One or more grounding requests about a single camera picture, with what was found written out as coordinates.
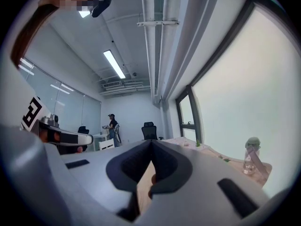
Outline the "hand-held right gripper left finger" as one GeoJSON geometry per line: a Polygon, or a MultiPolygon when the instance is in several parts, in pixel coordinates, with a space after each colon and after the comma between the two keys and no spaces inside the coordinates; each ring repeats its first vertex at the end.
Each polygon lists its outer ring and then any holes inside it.
{"type": "Polygon", "coordinates": [[[98,152],[62,156],[69,172],[109,212],[134,221],[151,204],[152,147],[149,141],[98,152]]]}

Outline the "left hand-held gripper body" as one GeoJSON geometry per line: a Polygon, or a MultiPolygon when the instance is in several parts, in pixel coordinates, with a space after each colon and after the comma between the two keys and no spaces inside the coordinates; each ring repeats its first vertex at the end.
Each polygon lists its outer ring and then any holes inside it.
{"type": "MultiPolygon", "coordinates": [[[[52,130],[50,127],[59,127],[58,116],[51,114],[39,97],[33,96],[27,112],[23,115],[21,126],[22,129],[32,132],[39,137],[40,131],[52,130]]],[[[58,143],[52,144],[57,147],[61,155],[79,153],[79,146],[63,146],[58,143]]]]}

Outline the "person's left hand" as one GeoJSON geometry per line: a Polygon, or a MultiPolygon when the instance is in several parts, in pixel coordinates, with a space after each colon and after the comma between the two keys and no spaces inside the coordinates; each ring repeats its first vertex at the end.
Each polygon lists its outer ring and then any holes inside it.
{"type": "Polygon", "coordinates": [[[60,142],[60,133],[54,130],[42,130],[39,132],[39,137],[44,143],[60,142]]]}

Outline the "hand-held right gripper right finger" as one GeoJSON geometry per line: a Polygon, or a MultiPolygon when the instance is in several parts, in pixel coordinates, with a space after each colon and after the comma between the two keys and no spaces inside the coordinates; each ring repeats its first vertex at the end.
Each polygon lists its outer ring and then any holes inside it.
{"type": "Polygon", "coordinates": [[[153,142],[157,183],[140,226],[236,226],[268,201],[254,181],[225,161],[153,142]]]}

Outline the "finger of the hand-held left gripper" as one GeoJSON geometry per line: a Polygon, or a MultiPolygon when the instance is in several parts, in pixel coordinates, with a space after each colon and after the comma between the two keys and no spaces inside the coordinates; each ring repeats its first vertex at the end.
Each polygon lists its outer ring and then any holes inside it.
{"type": "Polygon", "coordinates": [[[93,136],[89,134],[71,132],[62,129],[57,129],[56,132],[60,134],[60,140],[58,144],[63,146],[90,145],[94,141],[93,136]]]}

